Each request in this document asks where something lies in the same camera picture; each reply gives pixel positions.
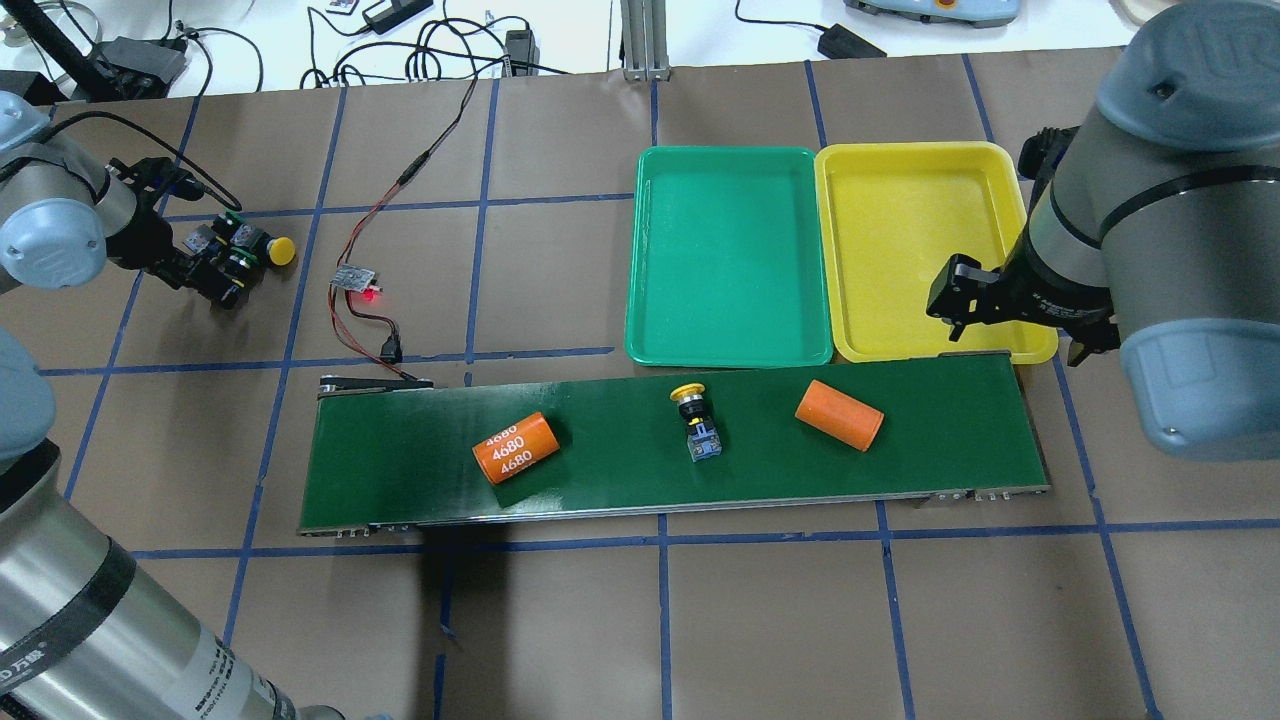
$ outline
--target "silver metal cylinder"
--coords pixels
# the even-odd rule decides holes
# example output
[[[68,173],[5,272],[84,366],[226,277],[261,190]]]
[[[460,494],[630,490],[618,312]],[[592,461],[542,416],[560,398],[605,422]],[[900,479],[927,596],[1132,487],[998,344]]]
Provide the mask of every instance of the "silver metal cylinder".
[[[0,651],[67,606],[108,555],[108,537],[58,493],[56,468],[54,460],[0,512]],[[12,696],[49,720],[300,717],[283,693],[141,569],[96,630]],[[319,707],[301,717],[342,715]]]

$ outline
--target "orange battery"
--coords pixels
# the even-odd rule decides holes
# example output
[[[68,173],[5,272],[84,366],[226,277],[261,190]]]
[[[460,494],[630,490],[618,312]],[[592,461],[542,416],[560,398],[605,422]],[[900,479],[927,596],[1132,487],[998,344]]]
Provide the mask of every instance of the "orange battery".
[[[796,419],[863,452],[872,446],[884,414],[838,389],[813,380],[796,407]]]
[[[556,433],[541,413],[534,413],[515,425],[471,448],[489,482],[498,484],[559,450]]]

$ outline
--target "gray robot arm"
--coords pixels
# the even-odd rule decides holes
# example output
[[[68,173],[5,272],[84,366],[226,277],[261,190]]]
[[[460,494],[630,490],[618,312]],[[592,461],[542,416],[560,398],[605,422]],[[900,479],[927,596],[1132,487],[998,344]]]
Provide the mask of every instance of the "gray robot arm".
[[[954,256],[929,314],[952,338],[975,322],[1065,328],[1073,365],[1120,347],[1157,447],[1280,457],[1277,88],[1280,6],[1192,0],[1161,13],[1061,161],[1050,152],[1056,172],[1041,173],[1052,179],[1005,265]]]

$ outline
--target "white surface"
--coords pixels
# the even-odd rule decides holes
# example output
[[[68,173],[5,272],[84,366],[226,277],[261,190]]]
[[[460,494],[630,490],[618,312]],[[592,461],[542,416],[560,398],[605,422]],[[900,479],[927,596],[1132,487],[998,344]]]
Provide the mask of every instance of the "white surface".
[[[155,38],[164,33],[164,0],[82,0],[104,23],[104,36]],[[449,14],[476,20],[485,10],[494,15],[521,14],[534,27],[541,49],[541,64],[575,73],[602,72],[620,65],[618,0],[449,0]],[[298,87],[308,58],[305,8],[321,8],[324,0],[175,0],[174,15],[188,26],[220,26],[253,38],[266,65],[264,90]],[[358,10],[372,0],[361,0]],[[360,12],[352,17],[329,15],[343,29],[360,27]],[[991,53],[1057,47],[1100,47],[1129,42],[1137,26],[1106,0],[1024,0],[1021,14],[1011,24],[974,29],[959,23],[922,24],[887,14],[872,17],[851,10],[842,0],[742,0],[745,17],[797,19],[819,24],[840,23],[882,47],[890,55]],[[367,33],[344,38],[316,20],[316,58],[329,70],[351,47],[374,40],[412,42],[424,20],[442,17],[440,3],[387,36]],[[668,0],[667,38],[671,63],[678,65],[724,65],[818,60],[818,31],[803,27],[745,24],[733,18],[732,0]],[[69,23],[59,22],[77,38]],[[520,27],[503,23],[502,31]],[[205,38],[214,58],[210,94],[250,92],[257,79],[257,61],[239,38],[216,33]],[[84,47],[83,38],[79,42]],[[456,40],[439,45],[461,50]],[[493,41],[476,36],[477,54],[498,55]],[[364,51],[355,64],[366,73],[402,76],[407,49],[383,47]],[[173,96],[195,95],[205,79],[205,58],[197,47],[187,51],[188,67],[170,91]],[[29,45],[0,46],[0,65],[10,69],[42,69]],[[55,72],[60,69],[54,65]],[[466,72],[463,60],[445,64],[447,74]]]

